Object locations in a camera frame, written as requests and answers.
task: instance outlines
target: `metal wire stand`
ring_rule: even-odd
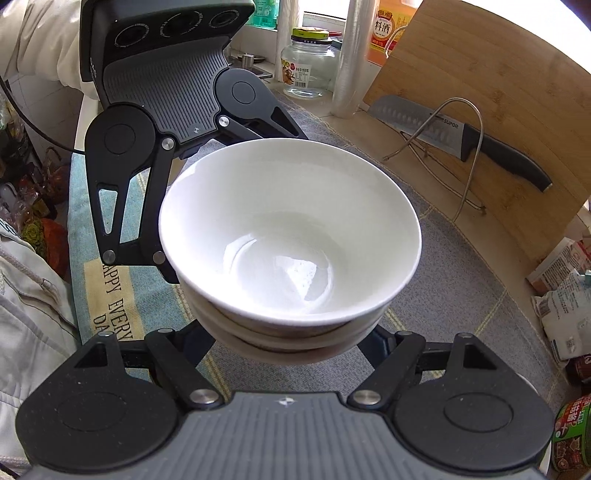
[[[463,193],[457,192],[454,188],[450,187],[447,183],[445,183],[442,179],[440,179],[437,174],[431,170],[427,164],[424,162],[424,160],[427,157],[431,157],[432,159],[434,159],[438,164],[440,164],[441,166],[443,166],[446,170],[447,168],[438,160],[436,159],[436,157],[432,156],[425,147],[423,147],[422,145],[420,145],[418,142],[415,142],[416,138],[422,133],[423,130],[425,130],[425,128],[428,127],[428,125],[431,123],[431,121],[435,118],[435,116],[437,116],[439,114],[439,112],[448,104],[452,103],[452,102],[462,102],[462,103],[466,103],[467,105],[469,105],[470,107],[472,107],[472,109],[476,112],[477,116],[478,116],[478,121],[480,122],[480,138],[478,140],[478,146],[476,147],[476,155],[474,156],[474,162],[472,163],[472,168],[470,169],[470,174],[468,175],[468,181],[466,182],[466,188],[464,189]],[[468,204],[471,207],[473,207],[474,209],[485,213],[486,209],[484,207],[484,205],[478,205],[474,202],[472,202],[471,200],[468,200],[468,192],[470,191],[470,184],[472,183],[472,178],[474,176],[474,170],[476,168],[476,163],[478,162],[478,157],[480,155],[480,149],[482,147],[482,140],[484,139],[484,123],[482,121],[482,115],[480,114],[480,110],[478,109],[478,107],[476,107],[476,105],[474,105],[470,100],[466,100],[465,98],[459,98],[459,97],[453,97],[450,98],[448,100],[446,100],[445,102],[443,102],[432,114],[431,116],[425,120],[423,122],[423,124],[418,128],[418,130],[413,133],[410,137],[408,137],[406,134],[400,132],[400,135],[403,137],[403,139],[405,139],[405,143],[402,147],[400,147],[398,150],[396,150],[396,152],[390,154],[390,155],[386,155],[383,159],[382,162],[387,162],[390,158],[395,157],[396,155],[398,155],[400,152],[402,152],[405,148],[410,147],[411,151],[413,152],[413,154],[417,157],[417,159],[419,160],[419,162],[421,163],[421,165],[423,165],[423,167],[441,184],[443,185],[447,190],[449,190],[450,192],[452,192],[453,194],[455,194],[457,197],[461,198],[460,201],[460,205],[457,209],[456,214],[453,217],[452,221],[456,221],[457,218],[460,216],[463,208],[464,208],[464,204]],[[422,152],[423,152],[423,157],[421,157],[421,155],[419,155],[419,153],[417,152],[417,150],[415,148],[419,148]]]

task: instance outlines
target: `wooden cutting board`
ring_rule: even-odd
[[[365,103],[389,94],[433,109],[450,97],[467,98],[482,113],[487,134],[548,173],[554,185],[541,193],[482,155],[472,183],[532,260],[558,244],[591,196],[591,74],[514,23],[460,0],[424,0]],[[478,126],[464,104],[443,113]],[[462,163],[434,153],[467,179],[473,154]]]

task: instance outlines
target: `black knife handle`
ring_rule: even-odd
[[[479,130],[468,124],[464,126],[462,161],[468,160],[470,153],[478,146],[479,138]],[[498,166],[531,182],[539,191],[545,192],[552,186],[552,179],[548,174],[535,161],[516,148],[485,135],[480,150]]]

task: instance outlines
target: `white cloth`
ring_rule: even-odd
[[[98,99],[80,78],[79,28],[80,0],[12,0],[0,12],[2,78],[37,75]]]
[[[18,408],[78,347],[70,287],[0,220],[0,462],[17,473]]]

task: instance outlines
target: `bowl rim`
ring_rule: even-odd
[[[162,227],[163,223],[161,221],[161,218],[162,218],[163,212],[165,211],[165,206],[167,204],[167,200],[170,198],[169,193],[175,188],[175,184],[179,180],[182,180],[182,179],[187,178],[187,177],[191,176],[192,174],[194,174],[194,171],[197,168],[197,165],[199,163],[204,162],[204,161],[205,162],[212,161],[212,158],[216,154],[219,154],[219,152],[221,152],[222,150],[224,150],[226,148],[230,148],[230,149],[241,148],[243,145],[251,144],[253,142],[265,142],[265,143],[308,142],[308,143],[317,144],[319,146],[319,148],[325,148],[326,150],[337,150],[339,152],[339,154],[342,154],[341,152],[344,152],[347,155],[355,157],[360,162],[367,164],[367,166],[369,168],[373,168],[373,169],[377,170],[380,175],[382,175],[385,179],[387,179],[393,185],[393,187],[398,190],[398,192],[402,195],[402,198],[404,199],[403,203],[410,209],[410,211],[412,213],[413,221],[414,221],[415,227],[418,232],[418,247],[417,247],[416,258],[414,259],[414,262],[413,262],[413,266],[411,267],[411,269],[409,270],[408,274],[403,279],[403,281],[400,282],[399,286],[393,292],[384,296],[382,299],[380,299],[380,301],[374,302],[372,305],[366,306],[362,309],[347,309],[348,313],[345,315],[343,315],[343,314],[339,315],[338,312],[342,311],[342,310],[336,310],[336,311],[325,312],[325,313],[306,313],[306,314],[297,314],[297,315],[292,315],[292,314],[286,313],[286,314],[282,314],[282,317],[279,318],[279,317],[274,317],[274,316],[267,315],[267,314],[253,312],[248,309],[244,309],[242,307],[228,303],[222,299],[219,299],[216,296],[210,294],[205,289],[201,288],[192,279],[188,278],[186,275],[183,275],[181,273],[182,272],[181,265],[179,265],[177,262],[174,261],[174,255],[171,255],[171,251],[167,248],[166,242],[164,241],[164,238],[166,238],[166,234],[169,232],[164,232],[164,235],[163,235],[163,227]],[[201,158],[200,160],[195,162],[193,165],[191,165],[187,170],[182,172],[178,176],[178,178],[175,180],[175,182],[171,185],[171,187],[169,188],[166,196],[164,197],[164,200],[163,200],[161,208],[160,208],[160,213],[158,215],[158,233],[159,233],[162,248],[164,250],[164,253],[166,254],[166,258],[170,262],[172,268],[177,273],[177,275],[181,276],[183,278],[183,280],[185,281],[185,283],[189,287],[195,289],[201,296],[208,299],[214,305],[218,305],[218,306],[220,306],[224,309],[227,309],[235,314],[245,316],[251,320],[258,320],[260,322],[269,323],[269,324],[275,325],[275,326],[276,325],[280,325],[280,326],[281,325],[284,325],[284,326],[326,326],[326,325],[332,325],[335,323],[343,323],[343,322],[348,322],[350,320],[353,320],[361,315],[365,315],[377,308],[384,306],[385,304],[391,302],[392,299],[394,299],[394,297],[396,295],[398,295],[398,293],[400,293],[400,291],[408,285],[408,283],[410,282],[410,280],[414,276],[415,272],[417,271],[418,263],[421,260],[421,253],[423,250],[423,235],[421,232],[421,225],[418,220],[417,212],[413,208],[413,205],[410,203],[410,200],[408,199],[406,194],[396,184],[396,182],[393,181],[392,178],[390,178],[390,176],[388,176],[386,173],[384,173],[380,168],[378,168],[376,165],[374,165],[370,161],[365,160],[364,158],[362,158],[358,155],[355,155],[354,153],[351,153],[347,150],[344,150],[344,149],[338,148],[338,147],[334,147],[329,144],[316,142],[313,140],[303,140],[303,139],[299,139],[299,138],[262,138],[259,140],[250,140],[248,142],[241,142],[241,143],[237,143],[234,145],[229,145],[229,146],[223,147],[219,150],[216,150],[214,152],[211,152],[211,153],[205,155],[203,158]]]
[[[183,282],[185,282],[185,280],[182,277],[181,279],[182,288]],[[370,322],[366,320],[361,324],[361,326],[355,325],[354,322],[347,322],[335,330],[307,338],[272,337],[265,335],[264,333],[254,332],[253,330],[249,330],[239,323],[234,322],[232,319],[226,317],[223,312],[220,312],[220,310],[213,303],[208,301],[208,299],[199,295],[199,293],[195,291],[189,292],[189,294],[186,294],[186,296],[187,300],[196,310],[201,310],[202,312],[208,313],[212,319],[215,319],[220,328],[230,335],[233,335],[246,343],[250,343],[251,345],[253,345],[253,342],[268,342],[269,344],[274,343],[272,346],[273,348],[304,351],[333,346],[337,343],[344,342],[347,338],[352,338],[361,332],[366,331],[369,325],[375,324],[377,321],[376,318],[372,318]],[[384,307],[382,306],[375,311],[378,312],[383,308]]]
[[[251,345],[241,338],[225,332],[213,319],[208,318],[207,316],[203,320],[202,326],[213,338],[216,339],[216,341],[220,342],[234,353],[238,353],[240,356],[264,364],[295,366],[323,362],[351,350],[355,345],[358,345],[361,340],[367,337],[378,323],[379,319],[363,332],[353,335],[343,342],[336,343],[332,346],[295,352],[272,352]]]

